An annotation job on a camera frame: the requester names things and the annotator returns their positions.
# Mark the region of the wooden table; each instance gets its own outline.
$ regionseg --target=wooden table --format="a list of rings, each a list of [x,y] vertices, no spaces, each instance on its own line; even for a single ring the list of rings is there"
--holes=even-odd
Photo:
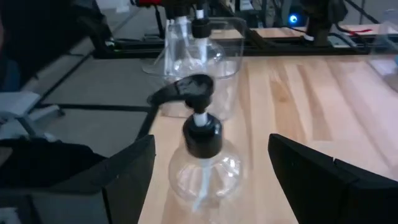
[[[398,94],[366,57],[248,57],[243,63],[235,113],[224,122],[225,138],[247,165],[243,223],[297,223],[269,159],[270,133],[398,180]],[[183,122],[158,116],[152,127],[157,157],[140,224],[183,223],[167,177]]]

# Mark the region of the pump nozzle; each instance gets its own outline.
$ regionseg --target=pump nozzle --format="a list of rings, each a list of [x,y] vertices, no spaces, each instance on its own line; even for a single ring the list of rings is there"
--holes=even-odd
[[[160,106],[167,102],[185,101],[196,114],[202,114],[211,103],[214,92],[213,79],[204,74],[191,75],[171,83],[148,97],[152,106]]]

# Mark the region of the gray floor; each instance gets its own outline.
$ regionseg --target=gray floor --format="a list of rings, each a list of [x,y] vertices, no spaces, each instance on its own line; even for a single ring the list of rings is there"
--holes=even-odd
[[[368,13],[379,20],[382,20],[382,12],[391,7],[398,7],[397,1],[366,1]],[[116,37],[140,39],[147,30],[156,28],[152,9],[132,8],[130,14],[106,13],[113,29],[117,29],[122,21],[128,21],[115,32]],[[345,23],[359,23],[359,14],[351,7]],[[87,40],[72,52],[88,54],[90,49],[92,45]],[[32,81],[25,88],[44,94],[79,60],[71,56],[62,57],[39,74],[38,82]],[[147,106],[146,98],[160,86],[162,79],[144,73],[139,59],[89,58],[44,103]],[[130,145],[146,116],[145,113],[120,111],[66,110],[66,113],[62,118],[42,123],[42,128],[62,141],[86,144],[104,156],[112,156]]]

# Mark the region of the wood grain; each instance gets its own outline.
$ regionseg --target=wood grain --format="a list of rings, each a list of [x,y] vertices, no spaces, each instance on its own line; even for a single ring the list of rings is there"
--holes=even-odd
[[[239,75],[224,136],[247,165],[241,209],[231,214],[242,223],[297,223],[268,156],[270,133],[398,180],[398,94],[366,57],[248,57]],[[189,223],[167,178],[183,122],[158,116],[152,127],[157,158],[140,224]]]

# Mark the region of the blue led light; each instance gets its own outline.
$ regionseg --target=blue led light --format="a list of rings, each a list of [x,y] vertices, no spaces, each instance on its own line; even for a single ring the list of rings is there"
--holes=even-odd
[[[290,16],[289,16],[289,22],[290,22],[291,24],[295,24],[295,23],[297,23],[298,21],[299,21],[299,19],[297,18],[296,15],[290,15]]]

